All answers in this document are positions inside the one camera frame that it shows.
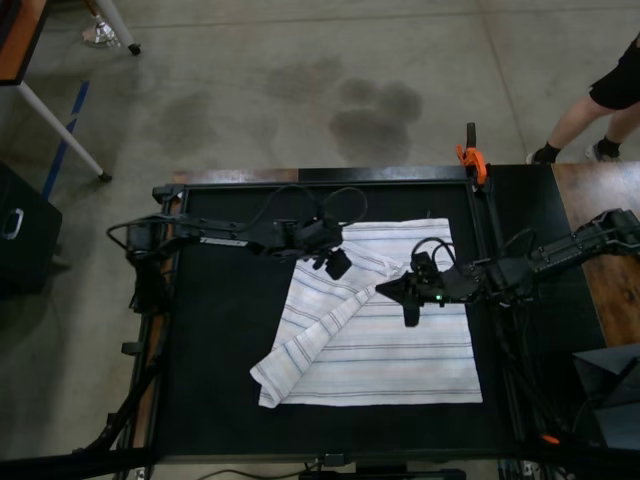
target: cloth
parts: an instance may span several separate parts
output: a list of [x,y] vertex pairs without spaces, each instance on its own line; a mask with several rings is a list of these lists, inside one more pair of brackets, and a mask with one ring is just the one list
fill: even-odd
[[[464,305],[425,305],[406,328],[402,307],[375,291],[409,268],[419,240],[451,242],[448,220],[357,223],[343,237],[352,267],[341,279],[296,264],[273,349],[250,372],[259,404],[482,402]],[[443,248],[436,263],[452,265]]]
[[589,95],[598,105],[624,110],[640,102],[640,35],[624,52],[618,65],[591,86]]

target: orange clamp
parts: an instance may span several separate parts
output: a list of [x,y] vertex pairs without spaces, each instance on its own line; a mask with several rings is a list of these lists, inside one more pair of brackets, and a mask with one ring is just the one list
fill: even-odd
[[457,145],[456,153],[458,154],[460,163],[464,167],[475,167],[476,172],[478,172],[476,183],[479,187],[482,187],[487,181],[487,165],[484,163],[484,155],[482,155],[482,152],[473,147],[463,150],[462,145]]

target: floor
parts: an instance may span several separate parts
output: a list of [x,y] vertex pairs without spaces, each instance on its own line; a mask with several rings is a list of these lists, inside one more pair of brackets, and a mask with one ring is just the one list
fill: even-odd
[[[179,170],[455,164],[466,122],[494,164],[521,163],[638,32],[637,0],[116,0],[140,57],[80,42],[57,2],[26,81],[114,176],[68,152],[52,203],[73,268],[0,304],[0,458],[88,443],[129,388],[133,271],[104,230],[157,210]],[[581,162],[598,122],[559,161]],[[41,190],[59,138],[0,90],[2,161]],[[640,155],[640,136],[623,147]],[[495,478],[495,463],[467,465]],[[257,473],[298,466],[253,466]],[[159,467],[158,479],[211,467]]]

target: black box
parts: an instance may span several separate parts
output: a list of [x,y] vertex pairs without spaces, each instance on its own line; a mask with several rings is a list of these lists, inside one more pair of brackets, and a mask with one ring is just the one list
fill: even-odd
[[0,294],[42,290],[61,225],[62,214],[0,162]]

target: wooden tabletop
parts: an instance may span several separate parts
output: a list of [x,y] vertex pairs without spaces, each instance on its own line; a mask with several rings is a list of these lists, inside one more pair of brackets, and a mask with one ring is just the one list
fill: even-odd
[[[572,229],[605,210],[632,210],[640,218],[640,162],[554,165]],[[640,342],[640,260],[594,258],[584,264],[607,345]]]
[[0,49],[0,85],[22,82],[44,25],[48,0],[22,0],[11,31]]

